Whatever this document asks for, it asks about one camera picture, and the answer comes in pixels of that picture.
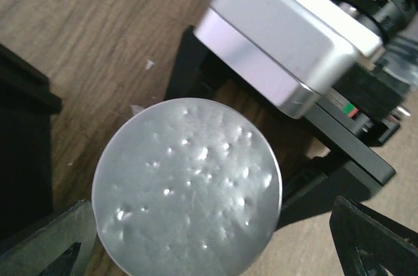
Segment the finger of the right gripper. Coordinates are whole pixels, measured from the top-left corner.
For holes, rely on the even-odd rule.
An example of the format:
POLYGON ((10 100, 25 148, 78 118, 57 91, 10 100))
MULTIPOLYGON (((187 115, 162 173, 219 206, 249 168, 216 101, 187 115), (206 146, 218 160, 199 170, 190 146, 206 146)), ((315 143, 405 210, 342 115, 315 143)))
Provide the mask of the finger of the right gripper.
POLYGON ((194 26, 182 33, 164 100, 186 97, 213 100, 229 80, 251 98, 261 102, 261 94, 252 88, 194 34, 194 26))

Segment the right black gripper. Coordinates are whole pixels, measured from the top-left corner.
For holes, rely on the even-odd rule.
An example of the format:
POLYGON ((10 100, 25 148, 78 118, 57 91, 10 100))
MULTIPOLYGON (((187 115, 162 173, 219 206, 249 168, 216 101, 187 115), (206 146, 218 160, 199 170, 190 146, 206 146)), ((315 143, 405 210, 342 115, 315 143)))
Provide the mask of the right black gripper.
POLYGON ((284 183, 279 227, 329 212, 337 196, 369 200, 395 175, 374 153, 400 128, 417 88, 417 0, 331 0, 383 41, 372 67, 351 67, 306 116, 331 151, 284 183))

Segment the clear round cup lid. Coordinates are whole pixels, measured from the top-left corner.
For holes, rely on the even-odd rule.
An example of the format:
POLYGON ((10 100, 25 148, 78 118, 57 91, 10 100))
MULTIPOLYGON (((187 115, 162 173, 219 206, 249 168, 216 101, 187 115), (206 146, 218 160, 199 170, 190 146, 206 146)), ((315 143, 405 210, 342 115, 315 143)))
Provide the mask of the clear round cup lid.
POLYGON ((264 135, 198 98, 157 103, 123 124, 91 189, 99 239, 128 275, 241 275, 276 231, 281 201, 264 135))

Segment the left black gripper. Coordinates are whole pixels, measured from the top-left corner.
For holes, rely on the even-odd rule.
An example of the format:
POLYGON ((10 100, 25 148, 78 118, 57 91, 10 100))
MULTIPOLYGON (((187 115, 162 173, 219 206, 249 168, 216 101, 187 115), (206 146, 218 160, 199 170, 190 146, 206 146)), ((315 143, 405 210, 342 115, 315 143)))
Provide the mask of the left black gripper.
POLYGON ((60 111, 49 79, 2 46, 1 275, 86 272, 97 235, 91 202, 51 214, 50 118, 60 111))

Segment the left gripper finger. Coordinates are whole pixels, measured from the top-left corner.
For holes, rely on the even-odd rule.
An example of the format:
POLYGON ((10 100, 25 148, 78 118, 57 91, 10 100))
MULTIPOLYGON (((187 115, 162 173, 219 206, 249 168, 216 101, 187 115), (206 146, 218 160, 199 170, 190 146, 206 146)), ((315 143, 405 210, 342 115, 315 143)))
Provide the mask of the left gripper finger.
POLYGON ((343 196, 329 224, 345 275, 417 275, 417 232, 343 196))

